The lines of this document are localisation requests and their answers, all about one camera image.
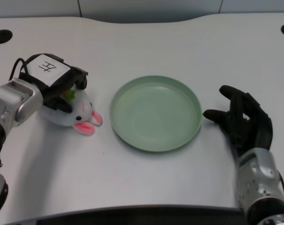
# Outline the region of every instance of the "black floor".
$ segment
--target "black floor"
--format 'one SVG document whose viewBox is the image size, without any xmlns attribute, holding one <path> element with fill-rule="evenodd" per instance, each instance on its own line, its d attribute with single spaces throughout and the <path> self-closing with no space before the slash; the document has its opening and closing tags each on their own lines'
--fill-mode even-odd
<svg viewBox="0 0 284 225">
<path fill-rule="evenodd" d="M 37 225 L 247 225 L 235 209 L 138 206 L 103 209 L 39 220 Z"/>
</svg>

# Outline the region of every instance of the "white wall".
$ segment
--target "white wall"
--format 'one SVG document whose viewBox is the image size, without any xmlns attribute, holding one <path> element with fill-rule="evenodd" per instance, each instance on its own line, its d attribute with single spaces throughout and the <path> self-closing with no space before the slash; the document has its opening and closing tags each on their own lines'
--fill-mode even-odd
<svg viewBox="0 0 284 225">
<path fill-rule="evenodd" d="M 223 0 L 220 13 L 284 12 L 284 0 Z"/>
<path fill-rule="evenodd" d="M 1 17 L 80 16 L 77 0 L 0 0 Z"/>
<path fill-rule="evenodd" d="M 159 23 L 216 14 L 222 0 L 79 0 L 82 16 L 114 23 Z"/>
<path fill-rule="evenodd" d="M 157 23 L 220 13 L 284 12 L 284 0 L 79 0 L 82 16 L 112 23 Z M 80 16 L 78 0 L 0 0 L 0 18 Z"/>
</svg>

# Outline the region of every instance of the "robotic hand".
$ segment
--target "robotic hand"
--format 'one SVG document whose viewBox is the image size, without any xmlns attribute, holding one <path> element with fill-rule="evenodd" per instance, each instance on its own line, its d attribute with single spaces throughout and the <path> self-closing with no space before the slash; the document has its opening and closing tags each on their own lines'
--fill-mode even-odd
<svg viewBox="0 0 284 225">
<path fill-rule="evenodd" d="M 20 61 L 23 66 L 19 78 L 12 79 Z M 18 59 L 10 81 L 0 86 L 0 151 L 10 130 L 24 123 L 42 105 L 71 113 L 72 107 L 60 95 L 74 85 L 84 90 L 87 74 L 52 54 L 33 55 L 26 61 Z M 7 195 L 8 185 L 0 174 L 0 209 Z"/>
<path fill-rule="evenodd" d="M 284 225 L 284 195 L 279 189 L 283 180 L 269 151 L 271 119 L 249 93 L 225 85 L 219 91 L 230 100 L 230 110 L 206 110 L 203 115 L 224 130 L 234 158 L 238 158 L 239 205 L 249 225 Z"/>
</svg>

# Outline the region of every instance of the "plate rim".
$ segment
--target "plate rim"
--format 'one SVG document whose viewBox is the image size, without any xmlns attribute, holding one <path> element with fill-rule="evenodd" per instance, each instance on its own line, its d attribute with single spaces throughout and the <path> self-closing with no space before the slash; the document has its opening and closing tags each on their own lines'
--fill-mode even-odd
<svg viewBox="0 0 284 225">
<path fill-rule="evenodd" d="M 114 94 L 114 96 L 113 96 L 113 98 L 111 99 L 110 104 L 109 104 L 109 120 L 110 120 L 110 124 L 111 124 L 113 130 L 117 133 L 117 135 L 118 135 L 124 142 L 126 142 L 126 143 L 129 144 L 130 146 L 132 146 L 132 147 L 134 147 L 134 148 L 136 148 L 136 149 L 138 149 L 138 150 L 147 151 L 147 152 L 161 153 L 161 152 L 172 151 L 172 150 L 176 150 L 176 149 L 178 149 L 178 148 L 184 146 L 185 144 L 189 143 L 189 142 L 197 135 L 197 133 L 198 133 L 199 130 L 200 130 L 200 127 L 201 127 L 201 125 L 202 125 L 202 116 L 200 117 L 198 126 L 197 126 L 197 128 L 195 129 L 195 132 L 193 133 L 193 135 L 192 135 L 186 142 L 184 142 L 184 143 L 182 143 L 182 144 L 180 144 L 180 145 L 178 145 L 178 146 L 176 146 L 176 147 L 173 147 L 173 148 L 170 148 L 170 149 L 167 149 L 167 150 L 162 150 L 162 151 L 160 151 L 160 150 L 149 150 L 149 149 L 144 149 L 144 148 L 138 147 L 138 146 L 136 146 L 136 145 L 134 145 L 134 144 L 128 142 L 125 138 L 123 138 L 123 137 L 117 132 L 117 129 L 115 128 L 115 126 L 114 126 L 114 124 L 113 124 L 113 122 L 112 122 L 112 110 L 111 110 L 112 104 L 113 104 L 113 102 L 114 102 L 114 99 L 115 99 L 116 95 L 119 93 L 119 91 L 120 91 L 124 86 L 126 86 L 126 85 L 129 84 L 130 82 L 132 82 L 132 81 L 134 81 L 134 80 L 137 80 L 137 79 L 145 78 L 145 77 L 168 78 L 168 79 L 174 80 L 174 81 L 179 82 L 179 83 L 181 83 L 182 85 L 186 86 L 186 87 L 194 94 L 194 96 L 196 97 L 196 100 L 197 100 L 197 102 L 198 102 L 198 104 L 199 104 L 199 107 L 200 107 L 200 114 L 202 115 L 202 107 L 201 107 L 201 103 L 200 103 L 200 101 L 199 101 L 199 98 L 197 97 L 197 95 L 195 94 L 195 92 L 192 91 L 191 88 L 189 88 L 189 87 L 188 87 L 187 85 L 185 85 L 183 82 L 180 82 L 179 80 L 174 79 L 174 78 L 172 78 L 172 77 L 168 77 L 168 76 L 161 76 L 161 75 L 145 75 L 145 76 L 140 76 L 140 77 L 134 78 L 134 79 L 132 79 L 132 80 L 126 82 L 125 84 L 123 84 L 123 85 L 115 92 L 115 94 Z"/>
</svg>

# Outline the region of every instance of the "white label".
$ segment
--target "white label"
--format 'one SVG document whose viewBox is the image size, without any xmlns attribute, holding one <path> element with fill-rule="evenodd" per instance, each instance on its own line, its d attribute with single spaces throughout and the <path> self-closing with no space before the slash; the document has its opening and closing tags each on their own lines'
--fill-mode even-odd
<svg viewBox="0 0 284 225">
<path fill-rule="evenodd" d="M 28 63 L 27 69 L 31 76 L 51 86 L 62 75 L 68 72 L 70 67 L 42 54 Z"/>
</svg>

